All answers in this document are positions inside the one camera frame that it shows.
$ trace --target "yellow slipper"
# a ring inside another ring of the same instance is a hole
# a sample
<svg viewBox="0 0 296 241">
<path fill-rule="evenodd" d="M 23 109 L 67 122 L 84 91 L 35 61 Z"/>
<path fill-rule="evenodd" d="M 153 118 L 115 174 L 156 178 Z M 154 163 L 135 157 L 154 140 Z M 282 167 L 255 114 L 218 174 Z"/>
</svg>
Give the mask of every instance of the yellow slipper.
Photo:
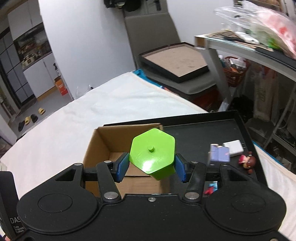
<svg viewBox="0 0 296 241">
<path fill-rule="evenodd" d="M 30 116 L 27 116 L 27 117 L 25 118 L 25 125 L 29 124 L 30 121 L 31 121 L 31 117 L 30 117 Z"/>
<path fill-rule="evenodd" d="M 43 115 L 45 112 L 45 109 L 39 108 L 38 112 L 39 112 L 39 114 Z"/>
</svg>

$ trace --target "white cloth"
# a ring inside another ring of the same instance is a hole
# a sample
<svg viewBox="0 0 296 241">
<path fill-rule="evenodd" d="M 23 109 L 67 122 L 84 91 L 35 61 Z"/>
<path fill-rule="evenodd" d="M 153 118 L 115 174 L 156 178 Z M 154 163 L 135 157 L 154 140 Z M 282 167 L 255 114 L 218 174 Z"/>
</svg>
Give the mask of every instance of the white cloth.
<svg viewBox="0 0 296 241">
<path fill-rule="evenodd" d="M 93 130 L 104 124 L 206 113 L 189 101 L 132 73 L 118 76 L 53 113 L 1 159 L 14 175 L 19 198 L 76 162 L 82 162 Z M 268 186 L 287 205 L 280 232 L 296 240 L 296 176 L 257 148 Z"/>
</svg>

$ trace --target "red hair figurine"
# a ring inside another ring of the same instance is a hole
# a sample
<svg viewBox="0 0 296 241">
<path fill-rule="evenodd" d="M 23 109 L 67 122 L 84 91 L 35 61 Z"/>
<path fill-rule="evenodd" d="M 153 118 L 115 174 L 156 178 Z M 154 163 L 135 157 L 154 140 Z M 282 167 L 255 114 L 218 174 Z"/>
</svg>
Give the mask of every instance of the red hair figurine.
<svg viewBox="0 0 296 241">
<path fill-rule="evenodd" d="M 248 156 L 245 155 L 241 155 L 239 158 L 239 164 L 242 164 L 242 166 L 245 169 L 248 169 L 248 174 L 252 174 L 253 173 L 253 167 L 256 164 L 256 158 L 254 156 L 252 156 L 252 152 L 248 152 Z"/>
</svg>

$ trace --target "cardboard panel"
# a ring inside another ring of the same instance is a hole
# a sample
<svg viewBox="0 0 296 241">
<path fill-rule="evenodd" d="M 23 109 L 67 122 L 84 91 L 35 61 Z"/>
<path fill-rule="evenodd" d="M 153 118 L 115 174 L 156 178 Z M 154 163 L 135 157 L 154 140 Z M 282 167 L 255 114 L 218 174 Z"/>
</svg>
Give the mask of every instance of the cardboard panel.
<svg viewBox="0 0 296 241">
<path fill-rule="evenodd" d="M 121 197 L 124 194 L 155 194 L 162 193 L 161 181 L 147 177 L 125 177 L 121 183 L 116 183 Z"/>
<path fill-rule="evenodd" d="M 84 167 L 95 167 L 102 161 L 116 161 L 123 152 L 130 152 L 134 137 L 162 126 L 157 124 L 103 126 L 96 129 L 83 159 Z M 168 193 L 168 179 L 157 181 L 130 163 L 126 176 L 116 183 L 122 197 L 126 193 L 154 194 Z M 86 190 L 99 197 L 98 182 L 86 182 Z"/>
<path fill-rule="evenodd" d="M 109 155 L 110 151 L 103 142 L 98 129 L 94 130 L 83 159 L 84 167 L 95 167 L 99 162 L 108 160 Z"/>
<path fill-rule="evenodd" d="M 160 124 L 102 126 L 98 128 L 102 140 L 111 152 L 130 152 L 133 139 Z"/>
</svg>

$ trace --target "chair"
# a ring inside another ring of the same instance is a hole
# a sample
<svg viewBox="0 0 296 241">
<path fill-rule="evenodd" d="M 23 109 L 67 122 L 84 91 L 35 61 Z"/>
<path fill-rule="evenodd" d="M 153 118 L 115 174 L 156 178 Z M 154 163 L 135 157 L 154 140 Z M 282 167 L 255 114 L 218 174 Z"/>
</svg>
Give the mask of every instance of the chair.
<svg viewBox="0 0 296 241">
<path fill-rule="evenodd" d="M 176 83 L 139 61 L 138 55 L 143 52 L 180 42 L 176 27 L 168 12 L 125 17 L 125 22 L 136 67 L 141 68 L 149 79 L 188 100 L 210 91 L 215 85 L 210 72 L 183 83 Z"/>
</svg>

